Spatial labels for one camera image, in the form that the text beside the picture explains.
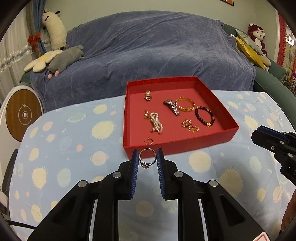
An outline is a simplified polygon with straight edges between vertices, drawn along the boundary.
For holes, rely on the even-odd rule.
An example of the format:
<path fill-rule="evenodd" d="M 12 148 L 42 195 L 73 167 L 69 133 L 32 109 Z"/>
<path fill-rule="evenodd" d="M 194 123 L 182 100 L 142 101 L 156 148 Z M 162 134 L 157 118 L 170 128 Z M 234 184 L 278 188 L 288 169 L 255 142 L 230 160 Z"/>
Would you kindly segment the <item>right hand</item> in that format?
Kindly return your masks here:
<path fill-rule="evenodd" d="M 287 228 L 287 226 L 290 224 L 290 222 L 294 218 L 295 212 L 296 212 L 296 204 L 295 203 L 296 203 L 296 190 L 293 192 L 292 198 L 287 205 L 287 209 L 285 211 L 285 214 L 284 214 L 282 222 L 281 222 L 280 233 L 282 233 Z"/>

